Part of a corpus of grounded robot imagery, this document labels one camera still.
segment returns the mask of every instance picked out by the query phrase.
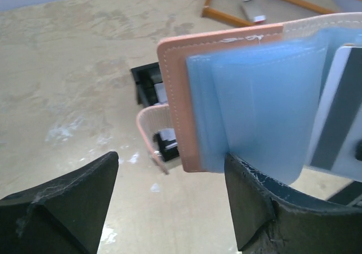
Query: floor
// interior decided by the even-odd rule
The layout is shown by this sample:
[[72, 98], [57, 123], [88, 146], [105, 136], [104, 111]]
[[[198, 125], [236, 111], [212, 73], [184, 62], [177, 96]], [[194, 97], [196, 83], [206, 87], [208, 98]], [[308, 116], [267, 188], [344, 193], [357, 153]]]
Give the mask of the floor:
[[[187, 174], [179, 160], [164, 175], [135, 125], [130, 68], [156, 61], [162, 37], [230, 28], [201, 18], [203, 1], [64, 0], [0, 12], [0, 197], [115, 150], [100, 254], [237, 253], [223, 175]], [[266, 1], [269, 21], [314, 15]], [[325, 199], [347, 183], [303, 170], [292, 186]]]

